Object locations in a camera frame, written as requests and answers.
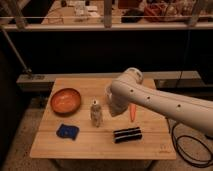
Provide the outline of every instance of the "blue cloth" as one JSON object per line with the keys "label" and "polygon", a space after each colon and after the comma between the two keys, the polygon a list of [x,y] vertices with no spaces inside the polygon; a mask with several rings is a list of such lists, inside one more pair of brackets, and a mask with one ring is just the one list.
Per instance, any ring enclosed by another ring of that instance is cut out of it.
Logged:
{"label": "blue cloth", "polygon": [[56,134],[61,138],[71,138],[75,140],[78,132],[79,128],[77,126],[61,124]]}

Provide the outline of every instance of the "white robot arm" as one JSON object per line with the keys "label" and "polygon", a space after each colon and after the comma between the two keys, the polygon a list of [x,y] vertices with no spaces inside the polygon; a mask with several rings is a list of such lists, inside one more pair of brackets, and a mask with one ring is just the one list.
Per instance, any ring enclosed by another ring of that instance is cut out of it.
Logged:
{"label": "white robot arm", "polygon": [[142,81],[143,75],[136,68],[127,69],[112,81],[108,93],[112,116],[135,103],[213,137],[213,102],[150,89],[141,85]]}

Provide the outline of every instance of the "wooden bowl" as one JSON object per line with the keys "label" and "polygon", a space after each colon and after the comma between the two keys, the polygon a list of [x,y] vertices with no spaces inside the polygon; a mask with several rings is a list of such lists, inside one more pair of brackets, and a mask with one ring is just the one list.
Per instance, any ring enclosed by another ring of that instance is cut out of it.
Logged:
{"label": "wooden bowl", "polygon": [[81,95],[73,88],[64,88],[52,96],[50,105],[52,110],[57,114],[72,114],[81,105]]}

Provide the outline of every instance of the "carrot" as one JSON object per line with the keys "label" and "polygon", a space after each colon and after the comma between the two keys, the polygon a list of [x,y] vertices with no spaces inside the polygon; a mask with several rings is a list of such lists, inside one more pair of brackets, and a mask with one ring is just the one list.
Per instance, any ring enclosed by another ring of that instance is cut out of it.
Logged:
{"label": "carrot", "polygon": [[129,111],[130,111],[131,122],[134,122],[135,115],[136,115],[136,104],[130,103]]}

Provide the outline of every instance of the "wooden tabletop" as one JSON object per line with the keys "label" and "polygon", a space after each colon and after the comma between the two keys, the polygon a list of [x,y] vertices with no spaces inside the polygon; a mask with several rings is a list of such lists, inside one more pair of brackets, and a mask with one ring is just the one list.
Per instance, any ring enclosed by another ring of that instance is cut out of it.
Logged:
{"label": "wooden tabletop", "polygon": [[[66,6],[61,7],[61,2],[56,0],[51,6],[48,14],[45,16],[42,24],[71,24],[71,25],[86,25],[86,24],[100,24],[103,23],[104,18],[104,1],[103,0],[91,0],[91,6],[97,6],[97,13],[100,17],[91,17],[88,13],[85,17],[82,17],[82,20],[79,20],[74,13],[74,7]],[[144,3],[140,4],[139,8],[144,8]],[[118,0],[115,0],[115,4],[112,4],[112,23],[120,24],[121,16],[128,9],[119,9]],[[147,20],[142,19],[138,22],[139,24],[149,23]]]}
{"label": "wooden tabletop", "polygon": [[[111,117],[106,104],[105,89],[112,78],[58,78],[48,100],[30,157],[57,159],[175,159],[166,119],[144,107],[137,106],[136,119],[130,121],[129,111]],[[155,88],[152,79],[143,82]],[[56,115],[50,107],[51,96],[62,88],[74,88],[82,97],[80,109],[69,117]],[[100,101],[103,124],[96,128],[90,119],[92,100]],[[57,137],[56,131],[64,123],[80,128],[76,140]],[[142,140],[115,144],[113,131],[139,126]]]}

